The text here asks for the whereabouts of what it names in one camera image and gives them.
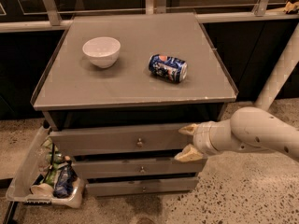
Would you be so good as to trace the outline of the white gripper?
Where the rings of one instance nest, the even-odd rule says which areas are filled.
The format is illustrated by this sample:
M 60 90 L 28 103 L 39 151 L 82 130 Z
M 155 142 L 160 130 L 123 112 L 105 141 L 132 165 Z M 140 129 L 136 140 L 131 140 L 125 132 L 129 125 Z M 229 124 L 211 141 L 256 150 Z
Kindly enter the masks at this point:
M 188 144 L 174 159 L 180 162 L 200 161 L 207 155 L 220 154 L 229 150 L 232 144 L 232 133 L 229 121 L 209 121 L 184 126 L 179 133 L 193 136 L 193 145 Z

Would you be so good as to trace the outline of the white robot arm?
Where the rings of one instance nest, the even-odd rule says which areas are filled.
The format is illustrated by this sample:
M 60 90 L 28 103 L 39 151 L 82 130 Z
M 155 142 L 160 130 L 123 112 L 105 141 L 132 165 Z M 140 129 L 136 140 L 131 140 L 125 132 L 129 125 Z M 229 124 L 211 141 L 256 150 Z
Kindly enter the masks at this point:
M 178 130 L 192 137 L 176 161 L 199 161 L 224 151 L 277 151 L 299 161 L 299 131 L 256 107 L 243 107 L 227 120 L 191 124 Z

